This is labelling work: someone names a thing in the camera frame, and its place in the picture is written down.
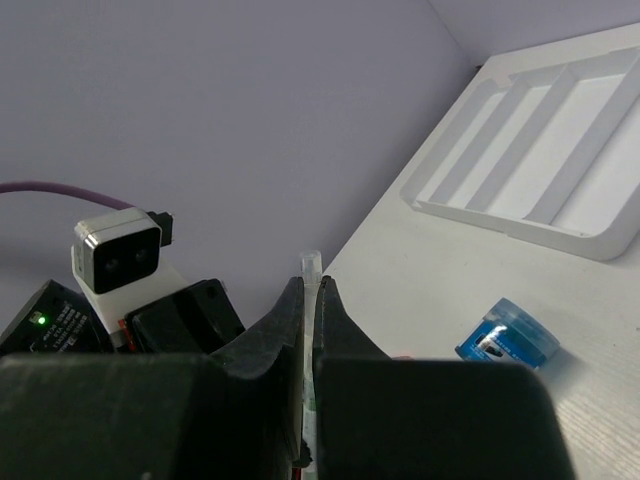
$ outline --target gray wall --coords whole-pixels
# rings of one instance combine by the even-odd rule
[[[0,181],[174,212],[166,255],[245,323],[298,252],[334,257],[472,70],[426,0],[5,1],[0,62]],[[72,228],[104,211],[0,197],[0,327],[74,286]]]
[[[430,0],[469,58],[640,22],[638,0]]]

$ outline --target small plastic container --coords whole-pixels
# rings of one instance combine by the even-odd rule
[[[560,342],[551,332],[503,298],[455,350],[463,360],[516,362],[538,369],[559,348]]]

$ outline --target plastic tray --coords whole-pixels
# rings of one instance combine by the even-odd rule
[[[640,229],[640,52],[485,80],[403,187],[417,211],[576,255]]]

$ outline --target table surface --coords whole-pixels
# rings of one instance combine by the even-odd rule
[[[492,57],[492,69],[553,65],[640,46],[640,25]],[[482,71],[472,85],[483,80]],[[464,102],[460,97],[327,269],[347,312],[392,356],[457,358],[500,298],[564,350],[542,372],[581,479],[640,478],[640,239],[596,262],[414,212],[400,188]]]

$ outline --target purple cable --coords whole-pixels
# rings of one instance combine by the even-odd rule
[[[115,210],[124,210],[125,208],[131,208],[133,205],[118,200],[117,198],[108,197],[101,193],[92,192],[91,190],[85,190],[84,188],[73,187],[71,185],[63,185],[62,183],[53,182],[8,182],[0,183],[1,193],[12,192],[47,192],[55,193],[58,195],[66,195],[67,197],[75,197],[88,202],[97,203],[98,205],[104,205]]]

